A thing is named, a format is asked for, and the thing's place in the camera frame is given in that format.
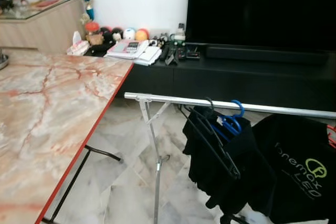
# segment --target black t-shirt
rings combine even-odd
[[[271,115],[253,127],[259,150],[277,176],[275,224],[336,216],[336,150],[327,126],[294,115]]]
[[[209,108],[195,107],[194,109],[204,114]],[[199,189],[210,195],[210,199],[206,203],[208,208],[219,205],[223,213],[236,214],[246,203],[249,203],[256,211],[269,215],[272,209],[276,176],[258,150],[250,122],[238,118],[237,121],[241,125],[242,132],[238,136],[233,136],[226,128],[216,122],[218,115],[219,113],[215,112],[209,121],[229,137],[230,142],[228,143],[219,136],[224,144],[224,150],[229,152],[238,167],[241,179],[234,180],[228,175],[190,122],[187,121],[183,129],[183,133],[187,137],[183,153],[191,155],[190,179],[197,183]],[[220,153],[215,136],[205,130],[194,113],[191,113],[189,118],[217,153]]]

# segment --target table top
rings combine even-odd
[[[37,14],[43,13],[46,10],[49,10],[55,6],[58,6],[60,4],[63,4],[65,2],[68,2],[70,0],[58,0],[57,2],[48,5],[46,7],[36,7],[36,5],[31,5],[31,6],[24,6],[24,7],[18,7],[15,6],[9,11],[4,11],[0,15],[0,20],[2,19],[15,19],[15,20],[25,20],[29,19],[31,17],[34,17]]]
[[[39,223],[133,63],[6,51],[0,223]]]

